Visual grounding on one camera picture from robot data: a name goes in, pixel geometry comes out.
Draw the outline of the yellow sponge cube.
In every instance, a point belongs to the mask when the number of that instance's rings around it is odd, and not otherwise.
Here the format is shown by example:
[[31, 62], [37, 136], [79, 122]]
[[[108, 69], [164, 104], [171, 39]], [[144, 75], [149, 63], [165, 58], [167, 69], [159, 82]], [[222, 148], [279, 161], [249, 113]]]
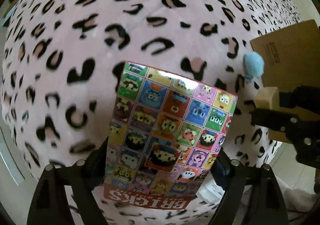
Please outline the yellow sponge cube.
[[264, 87], [260, 89], [254, 101], [256, 108], [278, 110], [279, 89], [277, 87]]

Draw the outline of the light blue pompom keychain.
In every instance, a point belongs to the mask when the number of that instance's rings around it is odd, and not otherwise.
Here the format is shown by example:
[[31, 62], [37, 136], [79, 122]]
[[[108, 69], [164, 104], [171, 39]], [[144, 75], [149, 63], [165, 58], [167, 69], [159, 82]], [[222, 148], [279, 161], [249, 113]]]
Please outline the light blue pompom keychain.
[[244, 55], [243, 65], [245, 80], [249, 83], [252, 82], [255, 77], [261, 77], [264, 74], [264, 59], [255, 51]]

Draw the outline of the red bricks toy box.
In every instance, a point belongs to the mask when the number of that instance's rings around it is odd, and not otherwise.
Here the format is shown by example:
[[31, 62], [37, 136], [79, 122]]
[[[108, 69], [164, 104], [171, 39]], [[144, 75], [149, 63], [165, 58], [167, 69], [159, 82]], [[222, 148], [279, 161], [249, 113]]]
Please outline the red bricks toy box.
[[186, 208], [222, 148], [237, 101], [219, 88], [125, 62], [108, 135], [104, 198]]

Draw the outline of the small white tissue pack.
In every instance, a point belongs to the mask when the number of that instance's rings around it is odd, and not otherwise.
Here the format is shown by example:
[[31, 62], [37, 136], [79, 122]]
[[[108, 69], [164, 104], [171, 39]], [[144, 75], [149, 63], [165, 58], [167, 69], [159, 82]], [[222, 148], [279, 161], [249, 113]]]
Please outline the small white tissue pack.
[[223, 188], [217, 185], [215, 179], [211, 173], [209, 173], [199, 187], [196, 196], [206, 203], [212, 204], [221, 201], [224, 193]]

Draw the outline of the brown paper bag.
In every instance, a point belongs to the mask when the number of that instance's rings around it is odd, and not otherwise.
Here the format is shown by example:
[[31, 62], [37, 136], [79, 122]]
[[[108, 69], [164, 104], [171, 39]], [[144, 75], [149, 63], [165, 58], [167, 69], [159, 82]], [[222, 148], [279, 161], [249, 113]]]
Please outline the brown paper bag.
[[[251, 46], [264, 59], [262, 88], [293, 92], [299, 86], [319, 87], [319, 27], [315, 20], [255, 38]], [[319, 112], [300, 107], [280, 107], [275, 111], [296, 114], [301, 120], [319, 120]]]

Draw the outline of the pink leopard print blanket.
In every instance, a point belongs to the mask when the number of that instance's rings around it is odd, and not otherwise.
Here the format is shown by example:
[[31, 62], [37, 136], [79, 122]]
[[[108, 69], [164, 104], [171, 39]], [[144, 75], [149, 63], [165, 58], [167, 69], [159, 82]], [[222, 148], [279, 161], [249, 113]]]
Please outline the pink leopard print blanket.
[[261, 79], [245, 81], [250, 41], [302, 19], [292, 0], [19, 0], [3, 48], [2, 117], [32, 178], [99, 148], [114, 102], [140, 81], [126, 61], [179, 74], [238, 96], [223, 145], [249, 166], [279, 146], [253, 126]]

